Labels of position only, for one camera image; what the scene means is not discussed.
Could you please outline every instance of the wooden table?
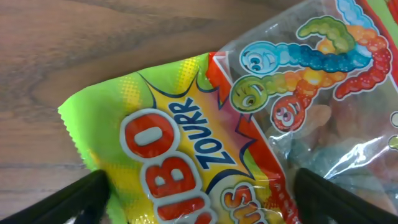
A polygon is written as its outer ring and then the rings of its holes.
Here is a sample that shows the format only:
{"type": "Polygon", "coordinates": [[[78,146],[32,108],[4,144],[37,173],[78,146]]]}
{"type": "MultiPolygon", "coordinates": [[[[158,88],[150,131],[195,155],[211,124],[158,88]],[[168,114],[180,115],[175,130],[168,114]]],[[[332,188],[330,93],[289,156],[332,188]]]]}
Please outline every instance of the wooden table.
{"type": "Polygon", "coordinates": [[[0,219],[88,173],[57,113],[70,95],[217,50],[299,1],[0,0],[0,219]]]}

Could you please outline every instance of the yellow dotted pattern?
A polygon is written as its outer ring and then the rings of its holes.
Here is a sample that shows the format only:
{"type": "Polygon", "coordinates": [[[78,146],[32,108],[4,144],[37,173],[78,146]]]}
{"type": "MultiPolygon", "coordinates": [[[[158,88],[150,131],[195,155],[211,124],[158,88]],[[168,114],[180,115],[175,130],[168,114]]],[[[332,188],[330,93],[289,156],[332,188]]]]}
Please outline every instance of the yellow dotted pattern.
{"type": "Polygon", "coordinates": [[[198,60],[196,58],[188,58],[181,63],[177,76],[176,93],[183,93],[191,84],[193,78],[199,69],[198,60]]]}
{"type": "Polygon", "coordinates": [[[141,91],[138,88],[136,79],[137,77],[132,75],[121,77],[121,93],[126,111],[135,111],[142,104],[142,99],[140,99],[141,91]]]}

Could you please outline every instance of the plastic packaging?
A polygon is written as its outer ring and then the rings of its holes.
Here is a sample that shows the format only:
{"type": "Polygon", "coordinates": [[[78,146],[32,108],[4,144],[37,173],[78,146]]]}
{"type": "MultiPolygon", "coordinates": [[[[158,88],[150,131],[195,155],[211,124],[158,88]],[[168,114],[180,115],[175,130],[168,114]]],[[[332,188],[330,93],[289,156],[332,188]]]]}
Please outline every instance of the plastic packaging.
{"type": "Polygon", "coordinates": [[[388,9],[305,1],[220,52],[232,105],[253,114],[285,170],[306,167],[397,214],[398,25],[388,9]]]}
{"type": "Polygon", "coordinates": [[[305,1],[216,54],[71,96],[59,113],[109,176],[113,223],[300,223],[287,183],[299,167],[397,213],[390,8],[305,1]]]}

